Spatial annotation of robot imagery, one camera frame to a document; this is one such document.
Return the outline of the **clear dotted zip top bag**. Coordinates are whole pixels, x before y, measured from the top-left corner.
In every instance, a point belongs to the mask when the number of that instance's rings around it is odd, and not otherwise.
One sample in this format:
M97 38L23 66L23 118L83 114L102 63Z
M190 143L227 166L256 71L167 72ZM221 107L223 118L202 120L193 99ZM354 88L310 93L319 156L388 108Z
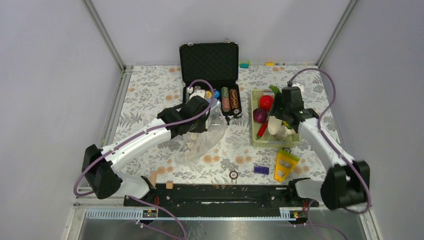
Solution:
M227 121L221 112L221 105L219 100L213 102L207 122L209 125L205 132L188 132L176 138L182 147L178 157L179 163L188 164L198 160L223 138L227 129Z

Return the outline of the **black poker chip case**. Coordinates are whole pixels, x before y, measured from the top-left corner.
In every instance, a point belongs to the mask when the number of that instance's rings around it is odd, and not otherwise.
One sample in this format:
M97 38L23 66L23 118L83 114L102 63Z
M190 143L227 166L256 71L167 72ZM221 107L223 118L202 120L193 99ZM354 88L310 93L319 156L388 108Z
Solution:
M184 103L188 101L187 87L195 80L205 80L214 90L211 99L223 104L221 111L226 120L242 117L238 43L185 43L179 46L179 59Z

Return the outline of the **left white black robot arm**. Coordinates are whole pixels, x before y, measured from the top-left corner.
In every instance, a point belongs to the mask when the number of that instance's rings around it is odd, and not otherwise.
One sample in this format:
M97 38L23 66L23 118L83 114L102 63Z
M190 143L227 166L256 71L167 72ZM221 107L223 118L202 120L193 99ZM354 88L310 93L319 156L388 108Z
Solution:
M211 107L204 98L194 96L187 103L165 108L148 125L121 141L102 148L95 144L88 146L74 194L82 196L78 185L86 179L92 189L89 194L100 200L123 195L136 197L144 206L152 204L155 200L153 185L144 176L122 173L122 168L137 155L177 136L206 132Z

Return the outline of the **green toy block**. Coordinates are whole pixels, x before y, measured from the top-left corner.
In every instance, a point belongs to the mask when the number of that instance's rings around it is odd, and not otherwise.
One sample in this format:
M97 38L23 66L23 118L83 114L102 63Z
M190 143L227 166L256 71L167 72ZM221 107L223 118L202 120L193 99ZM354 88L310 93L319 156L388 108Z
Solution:
M249 69L251 66L251 62L250 61L245 61L245 62L240 62L239 63L239 67L241 69Z

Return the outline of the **yellow triangular plastic tool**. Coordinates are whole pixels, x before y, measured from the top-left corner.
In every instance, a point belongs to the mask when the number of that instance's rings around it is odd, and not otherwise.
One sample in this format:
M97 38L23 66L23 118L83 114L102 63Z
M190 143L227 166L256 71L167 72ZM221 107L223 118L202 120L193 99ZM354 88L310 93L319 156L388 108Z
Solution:
M298 165L300 158L280 149L275 160L274 180L282 183Z

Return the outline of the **red toy tomato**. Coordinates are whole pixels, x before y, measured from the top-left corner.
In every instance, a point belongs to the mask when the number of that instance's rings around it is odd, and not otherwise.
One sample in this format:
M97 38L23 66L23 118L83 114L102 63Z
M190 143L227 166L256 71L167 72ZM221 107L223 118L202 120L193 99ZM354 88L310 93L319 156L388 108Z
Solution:
M261 109L266 110L267 112L270 111L274 103L274 97L271 95L263 95L259 98L258 106Z

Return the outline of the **white toy mushroom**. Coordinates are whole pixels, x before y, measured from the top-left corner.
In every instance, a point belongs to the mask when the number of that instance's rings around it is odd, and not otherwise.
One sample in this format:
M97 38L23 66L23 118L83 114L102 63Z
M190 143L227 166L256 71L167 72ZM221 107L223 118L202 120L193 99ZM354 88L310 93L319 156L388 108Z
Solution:
M278 141L284 141L288 136L291 136L295 133L296 132L292 128L288 128L287 126L282 125L274 136Z

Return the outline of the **yellow toy corn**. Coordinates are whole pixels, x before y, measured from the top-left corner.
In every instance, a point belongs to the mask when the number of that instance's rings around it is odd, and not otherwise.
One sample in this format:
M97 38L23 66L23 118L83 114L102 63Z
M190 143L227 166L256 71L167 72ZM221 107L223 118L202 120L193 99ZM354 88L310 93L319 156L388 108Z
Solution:
M282 124L287 128L287 129L289 129L289 130L291 130L292 129L292 127L291 127L291 125L289 125L286 121L282 121Z

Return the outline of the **small wooden cube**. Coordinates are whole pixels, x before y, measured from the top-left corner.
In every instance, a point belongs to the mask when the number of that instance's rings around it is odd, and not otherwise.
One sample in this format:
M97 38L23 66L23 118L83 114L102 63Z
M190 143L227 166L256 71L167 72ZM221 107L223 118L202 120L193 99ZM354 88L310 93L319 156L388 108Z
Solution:
M168 180L165 183L165 188L168 189L168 190L172 190L174 188L174 182L172 180Z

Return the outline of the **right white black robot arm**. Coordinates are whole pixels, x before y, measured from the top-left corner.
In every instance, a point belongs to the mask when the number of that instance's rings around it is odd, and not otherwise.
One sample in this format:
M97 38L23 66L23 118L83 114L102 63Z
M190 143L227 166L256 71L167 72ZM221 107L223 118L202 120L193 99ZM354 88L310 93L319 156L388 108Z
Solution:
M330 210L347 209L366 203L371 206L370 166L364 160L355 160L322 128L318 114L305 108L301 89L284 87L275 94L268 117L268 132L276 135L287 123L305 140L326 169L323 181L310 178L290 182L287 201L293 206L306 199L324 203Z

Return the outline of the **green toy leaf vegetable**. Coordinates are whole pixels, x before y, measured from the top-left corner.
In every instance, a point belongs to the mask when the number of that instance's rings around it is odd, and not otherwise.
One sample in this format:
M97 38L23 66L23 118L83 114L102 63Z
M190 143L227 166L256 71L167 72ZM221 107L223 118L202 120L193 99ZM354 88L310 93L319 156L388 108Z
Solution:
M274 93L274 95L281 93L281 89L278 86L269 85L269 89Z

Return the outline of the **blue toy brick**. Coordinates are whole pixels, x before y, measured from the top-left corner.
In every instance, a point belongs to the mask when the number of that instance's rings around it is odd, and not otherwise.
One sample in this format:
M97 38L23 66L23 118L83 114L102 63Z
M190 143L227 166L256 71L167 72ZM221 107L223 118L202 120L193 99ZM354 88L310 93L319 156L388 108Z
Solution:
M253 168L255 174L269 175L270 169L266 166L255 165Z

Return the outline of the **floral table mat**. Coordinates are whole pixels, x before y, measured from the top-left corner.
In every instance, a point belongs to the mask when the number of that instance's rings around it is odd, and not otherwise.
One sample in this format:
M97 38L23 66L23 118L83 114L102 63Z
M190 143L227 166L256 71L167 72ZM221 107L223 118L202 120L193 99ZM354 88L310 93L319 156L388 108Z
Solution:
M238 73L242 117L230 121L222 140L206 155L190 163L180 163L182 146L175 138L138 155L123 172L150 178L151 172L157 171L158 183L274 185L272 172L278 150L252 145L250 93L253 89L268 89L269 85L284 87L292 77L304 85L305 106L324 113L323 127L338 139L333 115L327 110L332 91L323 84L318 71L303 65L252 65ZM135 66L125 89L114 141L140 130L163 109L180 104L183 88L181 68L176 65ZM255 165L268 167L271 173L254 173Z

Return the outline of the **purple toy onion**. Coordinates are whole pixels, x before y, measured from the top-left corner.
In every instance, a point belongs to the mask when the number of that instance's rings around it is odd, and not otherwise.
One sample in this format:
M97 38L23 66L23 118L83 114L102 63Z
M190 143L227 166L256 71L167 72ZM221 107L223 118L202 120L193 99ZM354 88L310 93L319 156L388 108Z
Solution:
M264 123L268 119L268 112L263 108L256 108L252 112L253 121L255 123Z

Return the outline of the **green plastic basket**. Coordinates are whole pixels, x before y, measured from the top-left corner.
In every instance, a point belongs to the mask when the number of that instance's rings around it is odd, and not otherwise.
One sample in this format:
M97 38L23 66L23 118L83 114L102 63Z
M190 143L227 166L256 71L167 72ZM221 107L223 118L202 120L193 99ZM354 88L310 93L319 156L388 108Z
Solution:
M257 137L257 133L260 130L262 123L254 121L253 111L259 107L260 97L263 95L270 95L273 97L274 93L270 89L253 89L250 92L250 123L252 145L254 147L263 148L294 148L302 141L300 135L297 133L288 135L283 140L278 140L275 135L270 135L266 129L262 137Z

